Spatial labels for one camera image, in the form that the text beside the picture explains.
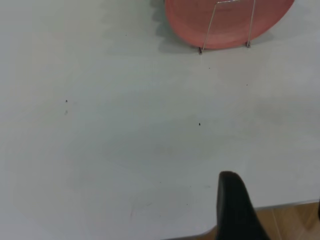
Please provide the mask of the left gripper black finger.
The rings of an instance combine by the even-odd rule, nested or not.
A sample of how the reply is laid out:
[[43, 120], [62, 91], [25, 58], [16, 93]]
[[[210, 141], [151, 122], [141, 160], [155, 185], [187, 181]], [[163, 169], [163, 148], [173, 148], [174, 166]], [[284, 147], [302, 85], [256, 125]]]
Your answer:
[[216, 203], [217, 240], [268, 240], [241, 177], [232, 171], [219, 174]]

